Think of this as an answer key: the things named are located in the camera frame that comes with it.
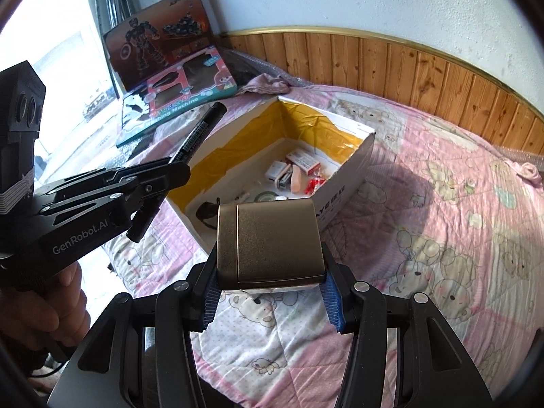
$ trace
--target pink cloth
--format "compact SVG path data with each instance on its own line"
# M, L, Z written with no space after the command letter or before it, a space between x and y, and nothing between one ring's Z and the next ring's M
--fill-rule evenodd
M287 96L376 130L367 179L322 239L357 279L400 297L428 294L496 396L544 326L544 190L534 167L375 96L329 86ZM225 100L221 124L268 98ZM139 160L171 154L204 110L165 124ZM119 237L106 249L135 296L156 293L206 259L169 205L144 242ZM192 336L200 376L246 407L333 407L351 337L328 323L319 291L264 295L258 308L246 300L223 294L214 323ZM383 406L392 406L395 334L387 345Z
M263 73L253 78L236 95L247 94L249 92L253 94L268 93L269 95L281 95L284 93L287 94L289 90L290 87L280 76L270 76L267 73Z

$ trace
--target window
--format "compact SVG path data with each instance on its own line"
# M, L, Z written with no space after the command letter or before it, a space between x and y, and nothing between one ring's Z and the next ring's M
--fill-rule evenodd
M81 172L97 149L89 139L113 145L116 97L88 0L23 0L0 50L0 69L28 60L46 86L37 181Z

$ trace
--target white wall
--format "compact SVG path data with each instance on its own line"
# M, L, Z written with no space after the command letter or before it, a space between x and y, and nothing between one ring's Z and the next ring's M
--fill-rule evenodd
M544 53L510 0L208 0L215 32L332 26L406 38L499 78L544 112Z

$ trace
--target human hand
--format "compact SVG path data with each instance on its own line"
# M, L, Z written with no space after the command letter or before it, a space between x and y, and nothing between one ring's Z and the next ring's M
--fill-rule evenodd
M90 326L81 276L81 267L75 262L55 276L43 296L2 289L0 331L35 351L45 346L48 333L66 346L77 345Z

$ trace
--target robot figure image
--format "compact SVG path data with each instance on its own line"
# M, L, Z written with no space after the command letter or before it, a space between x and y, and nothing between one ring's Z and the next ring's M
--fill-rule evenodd
M146 30L151 32L153 39L159 39L159 32L154 28L149 21L144 21L138 23L136 17L132 18L129 21L129 24L132 29L130 29L126 34L127 43L130 43L136 48L136 65L138 69L138 74L142 78L143 71L149 67L149 63L146 60L145 52L149 54L151 59L162 66L163 68L168 67L168 62L164 55L158 50L152 43L149 41L146 36Z
M198 21L195 21L192 18L191 13L187 12L187 15L180 18L176 24L167 24L164 26L163 32L176 37L186 37L189 35L202 34L202 27Z

